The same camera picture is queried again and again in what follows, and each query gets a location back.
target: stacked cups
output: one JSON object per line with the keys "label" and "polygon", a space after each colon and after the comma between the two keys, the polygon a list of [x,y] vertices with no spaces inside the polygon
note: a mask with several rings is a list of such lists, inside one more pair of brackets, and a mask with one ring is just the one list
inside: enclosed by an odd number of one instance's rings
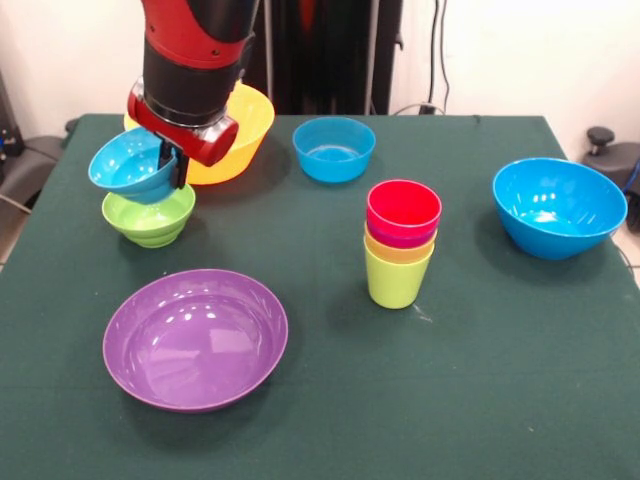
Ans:
{"label": "stacked cups", "polygon": [[369,294],[385,308],[411,305],[438,234],[442,202],[426,185],[387,180],[369,191],[364,247]]}

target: table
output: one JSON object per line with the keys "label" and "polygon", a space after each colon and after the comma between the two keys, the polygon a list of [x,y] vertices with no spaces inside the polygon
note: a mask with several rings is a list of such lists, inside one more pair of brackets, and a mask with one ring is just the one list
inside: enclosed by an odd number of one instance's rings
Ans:
{"label": "table", "polygon": [[[546,262],[503,232],[490,182],[559,156],[538,117],[367,117],[368,171],[323,186],[279,117],[244,175],[200,188],[181,237],[144,250],[101,218],[87,179],[121,118],[83,117],[0,274],[0,478],[632,479],[640,477],[640,295],[610,241]],[[441,195],[415,305],[366,293],[367,190]],[[111,314],[173,272],[228,268],[282,300],[285,356],[255,394],[206,415],[128,397],[102,362]]]}

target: red cup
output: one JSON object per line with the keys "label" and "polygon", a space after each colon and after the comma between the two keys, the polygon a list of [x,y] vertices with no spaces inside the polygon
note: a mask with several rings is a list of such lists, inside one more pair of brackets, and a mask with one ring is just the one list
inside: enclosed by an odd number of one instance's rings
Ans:
{"label": "red cup", "polygon": [[421,245],[424,245],[429,240],[431,240],[436,234],[437,230],[437,228],[435,228],[431,232],[428,232],[425,235],[421,235],[419,237],[396,237],[394,235],[389,235],[384,230],[378,229],[378,227],[370,224],[368,221],[367,229],[369,229],[369,234],[377,241],[393,248],[420,247]]}
{"label": "red cup", "polygon": [[413,180],[387,180],[374,186],[367,197],[369,228],[397,238],[416,239],[433,233],[441,213],[436,192]]}

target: yellow bowl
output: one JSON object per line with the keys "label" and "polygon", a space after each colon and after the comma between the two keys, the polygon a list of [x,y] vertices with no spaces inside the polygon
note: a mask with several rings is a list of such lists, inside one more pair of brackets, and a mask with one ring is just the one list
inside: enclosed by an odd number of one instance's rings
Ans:
{"label": "yellow bowl", "polygon": [[[251,163],[275,119],[271,101],[255,88],[239,82],[231,92],[227,109],[229,116],[240,126],[236,141],[224,158],[212,167],[205,167],[191,160],[187,171],[187,183],[212,185],[240,175]],[[138,126],[129,115],[125,114],[125,130]]]}
{"label": "yellow bowl", "polygon": [[380,243],[378,240],[371,236],[367,224],[364,224],[364,241],[377,257],[382,260],[386,260],[391,263],[413,263],[417,262],[421,258],[428,255],[435,247],[436,237],[438,231],[436,230],[431,239],[419,247],[415,248],[395,248]]}

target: blue bowl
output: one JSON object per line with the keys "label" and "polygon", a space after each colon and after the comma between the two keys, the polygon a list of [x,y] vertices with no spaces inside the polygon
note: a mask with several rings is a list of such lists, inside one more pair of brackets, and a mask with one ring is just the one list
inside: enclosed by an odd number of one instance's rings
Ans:
{"label": "blue bowl", "polygon": [[98,187],[132,202],[161,202],[174,191],[171,172],[176,158],[158,170],[160,139],[144,128],[121,133],[91,160],[89,178]]}
{"label": "blue bowl", "polygon": [[346,117],[309,120],[293,133],[300,167],[311,178],[343,183],[367,169],[376,136],[368,126]]}
{"label": "blue bowl", "polygon": [[493,179],[493,196],[513,241],[547,260],[594,247],[627,216],[627,201],[611,180],[567,160],[513,162]]}

